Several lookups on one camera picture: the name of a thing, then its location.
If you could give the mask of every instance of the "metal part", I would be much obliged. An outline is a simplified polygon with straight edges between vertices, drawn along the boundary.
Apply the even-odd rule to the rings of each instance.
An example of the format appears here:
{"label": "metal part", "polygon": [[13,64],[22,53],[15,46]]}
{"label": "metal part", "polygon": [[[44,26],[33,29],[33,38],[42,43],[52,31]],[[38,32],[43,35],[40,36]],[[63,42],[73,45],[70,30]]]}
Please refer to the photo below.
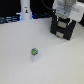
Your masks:
{"label": "metal part", "polygon": [[60,32],[56,32],[56,35],[60,38],[63,38],[64,34],[63,33],[60,33]]}
{"label": "metal part", "polygon": [[65,4],[68,6],[72,6],[76,3],[77,0],[64,0]]}
{"label": "metal part", "polygon": [[66,23],[64,22],[58,22],[58,26],[62,27],[62,28],[66,28]]}

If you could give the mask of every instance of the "white table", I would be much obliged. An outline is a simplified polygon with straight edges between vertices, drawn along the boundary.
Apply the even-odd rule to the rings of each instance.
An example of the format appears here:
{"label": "white table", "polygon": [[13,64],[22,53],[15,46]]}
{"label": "white table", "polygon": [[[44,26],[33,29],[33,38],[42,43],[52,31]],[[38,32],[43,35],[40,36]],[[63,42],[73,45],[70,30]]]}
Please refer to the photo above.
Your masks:
{"label": "white table", "polygon": [[84,28],[77,23],[67,41],[50,25],[51,19],[0,24],[0,84],[84,84]]}

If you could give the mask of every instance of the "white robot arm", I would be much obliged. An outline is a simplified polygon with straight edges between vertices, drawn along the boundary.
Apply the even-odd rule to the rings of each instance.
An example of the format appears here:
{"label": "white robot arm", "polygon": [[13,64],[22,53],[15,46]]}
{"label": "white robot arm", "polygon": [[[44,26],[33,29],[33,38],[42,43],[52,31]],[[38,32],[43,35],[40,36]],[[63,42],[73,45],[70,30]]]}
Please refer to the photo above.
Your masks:
{"label": "white robot arm", "polygon": [[56,15],[61,18],[80,22],[84,13],[84,4],[77,0],[55,0],[53,9],[56,9]]}
{"label": "white robot arm", "polygon": [[51,33],[70,40],[76,21],[80,22],[84,14],[84,3],[77,0],[55,0],[53,4]]}

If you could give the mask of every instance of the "green object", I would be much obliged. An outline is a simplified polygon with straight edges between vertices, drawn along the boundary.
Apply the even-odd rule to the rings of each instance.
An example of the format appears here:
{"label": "green object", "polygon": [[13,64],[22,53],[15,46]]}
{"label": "green object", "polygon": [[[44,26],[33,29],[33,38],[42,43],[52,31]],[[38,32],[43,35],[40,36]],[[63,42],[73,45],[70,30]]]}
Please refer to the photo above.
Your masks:
{"label": "green object", "polygon": [[38,50],[37,50],[36,48],[33,48],[33,49],[31,50],[31,54],[32,54],[32,55],[38,54]]}

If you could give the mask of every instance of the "black cable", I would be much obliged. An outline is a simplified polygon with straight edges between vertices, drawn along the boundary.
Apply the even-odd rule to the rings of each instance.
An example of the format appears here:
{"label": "black cable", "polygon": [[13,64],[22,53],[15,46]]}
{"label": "black cable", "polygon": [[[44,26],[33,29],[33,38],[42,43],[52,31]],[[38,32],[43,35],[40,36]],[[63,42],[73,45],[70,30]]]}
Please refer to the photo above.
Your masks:
{"label": "black cable", "polygon": [[42,2],[42,4],[48,9],[48,10],[51,10],[52,12],[55,12],[55,10],[54,9],[52,9],[52,8],[49,8],[48,6],[46,6],[45,4],[44,4],[44,2],[43,2],[43,0],[41,0],[41,2]]}

